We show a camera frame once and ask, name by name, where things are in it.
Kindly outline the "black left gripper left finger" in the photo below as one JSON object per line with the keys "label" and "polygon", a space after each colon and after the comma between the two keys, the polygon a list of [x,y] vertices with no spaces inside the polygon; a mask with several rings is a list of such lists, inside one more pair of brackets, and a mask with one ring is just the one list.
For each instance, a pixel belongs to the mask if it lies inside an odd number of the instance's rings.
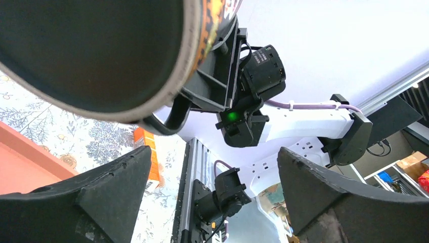
{"label": "black left gripper left finger", "polygon": [[151,167],[141,146],[30,193],[1,196],[1,242],[130,242]]}

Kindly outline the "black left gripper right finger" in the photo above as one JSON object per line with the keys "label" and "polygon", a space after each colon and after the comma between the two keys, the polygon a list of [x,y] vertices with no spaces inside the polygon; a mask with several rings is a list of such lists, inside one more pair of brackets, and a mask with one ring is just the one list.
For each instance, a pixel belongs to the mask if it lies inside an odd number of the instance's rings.
{"label": "black left gripper right finger", "polygon": [[282,147],[278,169],[301,242],[428,242],[428,199],[387,191]]}

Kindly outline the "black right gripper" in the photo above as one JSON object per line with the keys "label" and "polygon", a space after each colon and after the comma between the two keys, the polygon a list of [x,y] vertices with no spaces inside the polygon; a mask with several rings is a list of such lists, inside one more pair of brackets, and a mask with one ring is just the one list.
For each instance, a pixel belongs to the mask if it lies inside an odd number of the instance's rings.
{"label": "black right gripper", "polygon": [[221,25],[212,50],[181,90],[192,103],[190,110],[219,113],[232,107],[246,38],[237,17]]}

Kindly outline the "black mug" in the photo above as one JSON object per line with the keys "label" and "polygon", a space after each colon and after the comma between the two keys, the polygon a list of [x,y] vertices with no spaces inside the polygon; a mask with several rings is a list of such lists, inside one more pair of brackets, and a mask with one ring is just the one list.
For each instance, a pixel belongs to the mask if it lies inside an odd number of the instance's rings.
{"label": "black mug", "polygon": [[59,108],[158,135],[241,1],[1,1],[1,71]]}

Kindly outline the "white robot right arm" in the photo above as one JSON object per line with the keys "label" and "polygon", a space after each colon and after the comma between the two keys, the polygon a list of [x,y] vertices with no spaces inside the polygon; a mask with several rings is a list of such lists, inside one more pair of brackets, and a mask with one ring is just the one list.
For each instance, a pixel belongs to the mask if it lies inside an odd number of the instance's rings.
{"label": "white robot right arm", "polygon": [[226,159],[279,139],[298,139],[296,153],[318,155],[323,165],[346,166],[367,148],[372,122],[341,95],[321,103],[279,103],[286,72],[276,49],[251,46],[236,17],[219,25],[211,51],[185,85],[190,116],[180,131]]}

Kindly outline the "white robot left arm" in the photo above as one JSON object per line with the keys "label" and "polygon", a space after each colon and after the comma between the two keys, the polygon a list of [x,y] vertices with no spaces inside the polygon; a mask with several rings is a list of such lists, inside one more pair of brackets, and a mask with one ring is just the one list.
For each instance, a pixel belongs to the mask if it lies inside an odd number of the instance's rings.
{"label": "white robot left arm", "polygon": [[[1,242],[130,242],[150,170],[140,147],[107,164],[30,193],[1,196]],[[277,165],[301,242],[428,242],[428,199],[349,179],[287,148]],[[250,203],[238,169],[199,180],[177,219],[173,242],[209,242],[210,226]]]}

